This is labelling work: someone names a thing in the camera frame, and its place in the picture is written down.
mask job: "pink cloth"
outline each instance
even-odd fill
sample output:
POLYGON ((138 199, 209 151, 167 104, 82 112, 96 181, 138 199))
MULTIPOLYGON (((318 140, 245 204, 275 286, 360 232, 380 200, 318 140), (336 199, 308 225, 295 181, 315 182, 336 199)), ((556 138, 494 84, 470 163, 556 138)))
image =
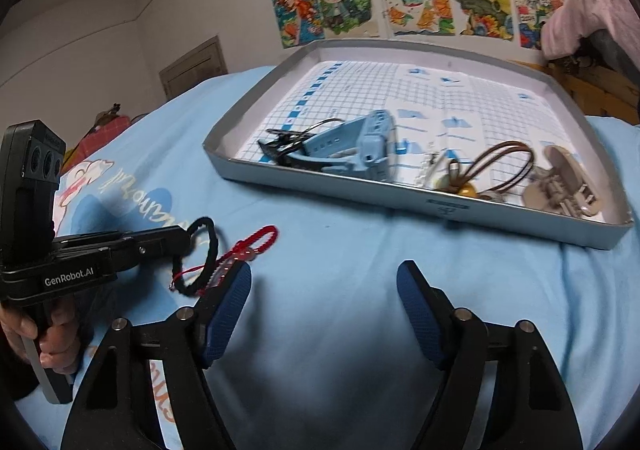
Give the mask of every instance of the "pink cloth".
POLYGON ((640 18, 629 0, 568 0, 542 27, 542 52, 548 60, 577 51, 580 38, 609 31, 640 69, 640 18))

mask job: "brown cord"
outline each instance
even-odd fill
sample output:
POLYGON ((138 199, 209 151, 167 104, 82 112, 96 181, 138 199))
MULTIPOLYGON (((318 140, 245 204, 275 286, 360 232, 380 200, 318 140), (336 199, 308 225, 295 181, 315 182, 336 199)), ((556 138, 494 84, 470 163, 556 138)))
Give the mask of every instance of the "brown cord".
POLYGON ((522 143, 521 141, 504 141, 503 143, 498 143, 491 148, 488 148, 484 152, 482 152, 469 166, 469 168, 463 173, 460 173, 460 160, 452 159, 449 161, 449 184, 446 188, 439 188, 437 191, 447 192, 450 194, 457 194, 460 189, 467 184, 472 179, 478 177, 484 170, 489 168, 492 164, 500 160, 506 155, 524 152, 529 154, 529 159, 524 164, 524 166, 520 169, 520 171, 514 175, 508 181, 500 183, 499 185, 495 185, 494 187, 488 188, 484 190, 484 192, 498 192, 504 193, 508 190, 511 190, 515 185, 521 182, 529 172, 533 169, 533 163, 536 158, 533 150, 530 149, 529 146, 522 143), (489 157, 492 153, 497 152, 498 150, 502 150, 498 152, 496 155, 486 160, 484 163, 480 164, 482 160, 489 157))

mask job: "blue rubber fingertip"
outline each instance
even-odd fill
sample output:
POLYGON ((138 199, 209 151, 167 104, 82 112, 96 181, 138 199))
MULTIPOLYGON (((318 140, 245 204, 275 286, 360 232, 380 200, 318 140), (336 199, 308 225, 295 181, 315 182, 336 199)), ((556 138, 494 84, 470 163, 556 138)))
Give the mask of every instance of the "blue rubber fingertip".
POLYGON ((225 353, 250 291, 251 268, 247 263, 242 263, 236 279, 207 326, 206 344, 202 354, 207 367, 225 353))
POLYGON ((427 300, 404 263, 398 267, 396 285, 422 354, 439 367, 445 359, 441 348, 442 331, 427 300))

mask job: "finger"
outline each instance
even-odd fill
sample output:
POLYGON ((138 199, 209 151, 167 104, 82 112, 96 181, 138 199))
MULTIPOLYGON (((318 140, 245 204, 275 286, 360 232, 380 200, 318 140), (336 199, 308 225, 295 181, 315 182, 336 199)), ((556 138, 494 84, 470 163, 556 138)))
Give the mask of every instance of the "finger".
POLYGON ((47 329, 40 339, 40 350, 43 353, 58 354, 65 352, 78 334, 78 321, 71 320, 68 324, 54 325, 47 329))
POLYGON ((9 346, 21 360, 26 362, 28 360, 27 353, 24 350, 24 343, 22 343, 20 335, 13 329, 10 329, 8 325, 5 325, 4 322, 0 322, 0 324, 2 324, 2 330, 4 331, 4 335, 6 336, 6 341, 9 343, 9 346))
POLYGON ((31 340, 38 337, 38 328, 35 322, 16 307, 0 305, 0 320, 19 335, 31 338, 31 340))
POLYGON ((58 367, 57 369, 53 369, 53 370, 55 370, 58 374, 73 374, 76 372, 76 370, 78 370, 79 363, 80 361, 76 360, 68 367, 62 367, 62 368, 58 367))
POLYGON ((80 352, 80 340, 75 338, 71 346, 63 353, 41 353, 40 362, 45 369, 64 369, 75 363, 80 352))
POLYGON ((63 296, 53 302, 51 308, 51 324, 68 324, 76 316, 76 304, 73 295, 63 296))

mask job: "blue tablecloth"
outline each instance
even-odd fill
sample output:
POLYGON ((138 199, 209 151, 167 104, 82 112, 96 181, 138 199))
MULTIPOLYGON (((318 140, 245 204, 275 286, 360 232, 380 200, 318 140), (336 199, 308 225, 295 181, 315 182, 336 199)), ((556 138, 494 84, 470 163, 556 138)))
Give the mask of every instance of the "blue tablecloth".
MULTIPOLYGON (((206 81, 133 125, 63 180, 54 214, 61 235, 208 215, 221 252, 266 224, 279 228, 276 244, 252 262, 252 291, 225 356, 207 371, 237 448, 411 447, 440 373, 422 357, 396 292, 405 259, 485 321, 533 321, 562 372, 585 448, 594 448, 640 382, 637 216, 614 250, 596 251, 225 181, 202 141, 269 70, 206 81)), ((637 215, 640 129, 590 123, 637 215)), ((206 249, 203 240, 185 267, 202 263, 206 249)), ((116 316, 146 323, 194 302, 170 293, 169 280, 169 264, 158 263, 105 286, 89 312, 93 346, 116 316)), ((167 446, 180 448, 156 364, 153 378, 167 446)), ((57 449, 69 406, 47 404, 39 390, 18 406, 57 449)))

